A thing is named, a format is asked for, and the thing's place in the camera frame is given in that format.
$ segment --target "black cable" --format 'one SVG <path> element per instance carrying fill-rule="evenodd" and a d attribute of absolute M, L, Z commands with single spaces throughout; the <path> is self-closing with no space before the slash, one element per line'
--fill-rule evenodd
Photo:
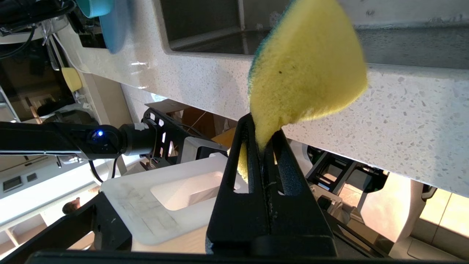
<path fill-rule="evenodd" d="M 111 179 L 114 179 L 114 176 L 116 175 L 117 159 L 118 159 L 118 158 L 115 158 L 115 159 L 114 159 L 113 174 L 112 174 L 112 176 L 111 176 Z M 97 179 L 100 183 L 103 183 L 103 180 L 101 180 L 101 178 L 100 178 L 99 175 L 98 175 L 98 172 L 96 171 L 96 168 L 94 167 L 93 161 L 92 161 L 92 160 L 89 160 L 88 163 L 90 164 L 91 172 L 92 172 L 94 178 Z"/>
<path fill-rule="evenodd" d="M 35 29 L 36 29 L 35 27 L 31 28 L 31 34 L 30 34 L 28 40 L 26 42 L 24 42 L 23 45 L 21 45 L 21 47 L 17 48 L 16 50 L 14 50 L 12 52 L 7 53 L 7 54 L 0 55 L 0 60 L 11 57 L 13 55 L 16 55 L 16 54 L 22 52 L 31 43 L 32 37 L 34 36 Z"/>
<path fill-rule="evenodd" d="M 113 175 L 111 176 L 111 179 L 114 179 L 114 176 L 116 175 L 116 163 L 117 163 L 117 158 L 114 159 Z"/>
<path fill-rule="evenodd" d="M 184 127 L 187 127 L 189 129 L 191 129 L 192 131 L 194 131 L 197 135 L 201 136 L 201 137 L 204 137 L 206 138 L 205 135 L 203 135 L 201 132 L 199 132 L 197 129 L 193 128 L 192 126 L 190 125 L 186 125 L 186 124 L 180 124 L 180 126 L 184 126 Z"/>

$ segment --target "white cutting board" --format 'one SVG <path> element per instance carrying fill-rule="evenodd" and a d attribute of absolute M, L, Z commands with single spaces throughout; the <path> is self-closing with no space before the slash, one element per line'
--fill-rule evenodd
<path fill-rule="evenodd" d="M 101 185 L 101 191 L 133 238 L 141 244 L 154 246 L 208 225 L 216 198 L 197 201 L 203 200 L 201 196 L 214 197 L 210 193 L 217 191 L 213 187 L 219 186 L 226 162 L 225 156 L 214 154 L 201 160 L 110 179 Z M 200 185 L 207 186 L 207 190 L 203 191 Z M 236 185 L 247 189 L 239 176 Z M 182 190 L 189 191 L 189 195 L 181 195 Z M 162 204 L 177 209 L 180 207 L 178 199 L 192 204 L 179 210 L 169 210 Z"/>

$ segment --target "white cable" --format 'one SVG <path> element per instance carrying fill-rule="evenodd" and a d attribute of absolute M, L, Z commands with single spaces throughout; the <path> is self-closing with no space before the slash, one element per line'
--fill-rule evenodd
<path fill-rule="evenodd" d="M 65 56 L 67 56 L 67 59 L 68 59 L 68 61 L 70 62 L 70 64 L 72 64 L 73 68 L 75 68 L 77 71 L 80 71 L 80 72 L 82 72 L 82 73 L 91 74 L 91 72 L 81 70 L 81 69 L 79 69 L 75 64 L 73 64 L 72 59 L 70 59 L 70 56 L 68 55 L 68 52 L 67 52 L 67 50 L 65 49 L 65 47 L 62 45 L 62 42 L 60 42 L 59 37 L 57 37 L 57 35 L 56 35 L 55 33 L 53 33 L 52 35 L 54 36 L 55 40 L 56 40 L 57 43 L 60 45 L 60 47 L 62 47 L 62 50 L 63 50 L 63 52 L 65 53 Z"/>
<path fill-rule="evenodd" d="M 195 124 L 197 124 L 197 122 L 199 122 L 199 120 L 207 113 L 207 111 L 205 111 L 200 117 L 199 119 L 197 119 L 197 121 L 195 121 L 191 127 L 193 127 Z"/>

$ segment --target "blue plate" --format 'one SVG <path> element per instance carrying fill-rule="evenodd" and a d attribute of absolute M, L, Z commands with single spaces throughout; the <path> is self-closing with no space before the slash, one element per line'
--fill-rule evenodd
<path fill-rule="evenodd" d="M 111 12 L 99 17 L 104 43 L 112 54 L 118 53 L 124 47 L 125 37 L 131 25 L 131 2 L 132 0 L 115 0 Z"/>

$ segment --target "cable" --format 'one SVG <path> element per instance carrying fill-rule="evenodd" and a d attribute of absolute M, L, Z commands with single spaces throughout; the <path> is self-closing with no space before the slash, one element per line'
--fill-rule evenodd
<path fill-rule="evenodd" d="M 17 48 L 16 50 L 14 50 L 12 52 L 7 53 L 7 54 L 0 55 L 0 60 L 11 57 L 13 55 L 16 55 L 16 54 L 22 52 L 31 43 L 32 37 L 34 36 L 35 29 L 36 29 L 36 27 L 31 28 L 31 34 L 30 34 L 28 40 L 26 42 L 24 42 L 23 45 L 21 45 L 21 47 Z"/>
<path fill-rule="evenodd" d="M 15 29 L 17 27 L 21 27 L 21 26 L 24 26 L 24 25 L 39 23 L 43 20 L 47 20 L 47 19 L 50 19 L 50 18 L 53 18 L 53 17 L 66 15 L 66 14 L 70 13 L 71 11 L 73 11 L 73 9 L 76 8 L 76 4 L 72 0 L 64 2 L 64 3 L 67 3 L 67 5 L 65 7 L 63 7 L 62 9 L 60 9 L 60 10 L 45 13 L 45 14 L 41 14 L 41 15 L 38 15 L 38 16 L 33 16 L 33 17 L 31 17 L 27 20 L 26 19 L 25 20 L 20 20 L 16 23 L 12 23 L 12 24 L 0 24 L 0 27 L 5 27 L 7 29 Z"/>
<path fill-rule="evenodd" d="M 118 158 L 115 158 L 115 159 L 114 159 L 113 174 L 112 174 L 112 176 L 111 176 L 111 179 L 114 179 L 114 176 L 115 176 L 115 174 L 116 174 L 117 159 L 118 159 Z M 94 178 L 97 179 L 100 183 L 103 183 L 104 181 L 101 180 L 101 178 L 99 177 L 98 172 L 96 171 L 96 168 L 94 167 L 93 161 L 92 161 L 92 160 L 89 160 L 88 163 L 90 164 L 91 172 L 92 172 Z"/>
<path fill-rule="evenodd" d="M 207 113 L 207 111 L 205 111 L 203 114 L 200 115 L 199 119 L 197 119 L 192 125 L 191 127 L 195 126 L 197 124 L 197 122 L 199 122 L 199 120 Z"/>
<path fill-rule="evenodd" d="M 73 66 L 73 68 L 75 68 L 77 71 L 80 71 L 82 73 L 86 73 L 86 74 L 91 74 L 91 72 L 88 72 L 88 71 L 84 71 L 84 70 L 81 70 L 79 69 L 72 61 L 72 59 L 70 59 L 70 56 L 68 55 L 68 52 L 67 50 L 65 49 L 65 47 L 62 45 L 62 42 L 60 42 L 59 40 L 59 37 L 57 37 L 57 35 L 55 33 L 52 34 L 55 38 L 55 40 L 57 41 L 57 43 L 60 45 L 60 47 L 62 48 L 63 50 L 63 53 L 65 53 L 65 56 L 67 57 L 68 61 L 70 62 L 70 64 Z"/>
<path fill-rule="evenodd" d="M 180 125 L 180 126 L 187 127 L 187 128 L 189 128 L 189 129 L 191 129 L 192 131 L 194 131 L 197 135 L 206 138 L 205 135 L 203 135 L 201 132 L 199 132 L 197 129 L 193 128 L 193 127 L 190 126 L 190 125 L 186 125 L 186 124 L 179 124 L 179 125 Z"/>

